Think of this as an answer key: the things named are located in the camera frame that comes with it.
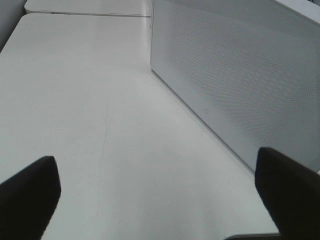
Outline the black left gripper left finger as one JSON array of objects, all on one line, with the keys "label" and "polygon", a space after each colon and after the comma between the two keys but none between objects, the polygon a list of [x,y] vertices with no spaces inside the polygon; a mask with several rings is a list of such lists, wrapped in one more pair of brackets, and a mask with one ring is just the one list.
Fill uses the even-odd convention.
[{"label": "black left gripper left finger", "polygon": [[56,160],[44,156],[0,185],[0,238],[39,240],[61,196]]}]

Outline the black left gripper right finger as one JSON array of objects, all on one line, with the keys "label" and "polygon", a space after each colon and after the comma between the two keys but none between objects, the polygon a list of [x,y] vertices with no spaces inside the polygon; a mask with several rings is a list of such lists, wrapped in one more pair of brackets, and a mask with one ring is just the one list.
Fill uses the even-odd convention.
[{"label": "black left gripper right finger", "polygon": [[281,152],[261,147],[254,184],[284,240],[320,238],[320,176]]}]

